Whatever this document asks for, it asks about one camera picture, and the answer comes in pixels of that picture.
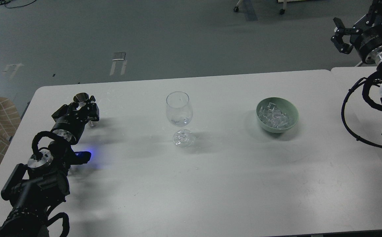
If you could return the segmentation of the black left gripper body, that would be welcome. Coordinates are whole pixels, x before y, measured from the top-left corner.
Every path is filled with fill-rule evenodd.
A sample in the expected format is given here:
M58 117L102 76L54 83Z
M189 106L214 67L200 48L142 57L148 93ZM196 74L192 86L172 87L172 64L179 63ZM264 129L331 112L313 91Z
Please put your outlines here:
M77 110L68 116L55 120L54 122L55 124L50 131L63 137L70 145L78 144L87 124L86 121L79 118Z

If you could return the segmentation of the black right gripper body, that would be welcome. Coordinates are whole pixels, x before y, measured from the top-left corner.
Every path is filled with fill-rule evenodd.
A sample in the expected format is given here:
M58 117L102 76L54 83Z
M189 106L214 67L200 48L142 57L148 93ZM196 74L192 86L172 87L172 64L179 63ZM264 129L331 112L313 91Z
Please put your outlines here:
M361 61L367 65L382 65L382 17L375 22L363 17L352 27L351 45L355 48Z

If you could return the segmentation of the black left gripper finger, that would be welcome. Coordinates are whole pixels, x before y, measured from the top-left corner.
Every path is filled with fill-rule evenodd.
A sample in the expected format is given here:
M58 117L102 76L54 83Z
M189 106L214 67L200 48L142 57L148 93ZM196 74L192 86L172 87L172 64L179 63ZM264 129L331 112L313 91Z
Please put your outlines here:
M58 120L61 117L68 116L72 114L74 111L76 111L78 107L79 107L79 103L77 102L72 102L68 105L64 104L52 114L52 119Z
M89 127L94 127L100 121L100 111L94 96L86 96L84 101L84 107L86 108L86 120Z

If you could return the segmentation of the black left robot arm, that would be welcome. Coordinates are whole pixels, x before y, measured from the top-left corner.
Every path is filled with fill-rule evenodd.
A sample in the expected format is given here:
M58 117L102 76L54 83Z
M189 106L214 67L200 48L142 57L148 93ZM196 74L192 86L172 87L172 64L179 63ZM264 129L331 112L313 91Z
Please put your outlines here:
M37 133L32 140L32 155L26 164L17 164L1 190L10 202L11 212L0 226L0 237L48 237L49 226L62 220L60 236L70 231L69 216L52 211L70 194L68 172L72 165L90 161L89 151L74 151L85 126L100 120L94 96L83 92L73 102L62 105L52 114L55 125Z

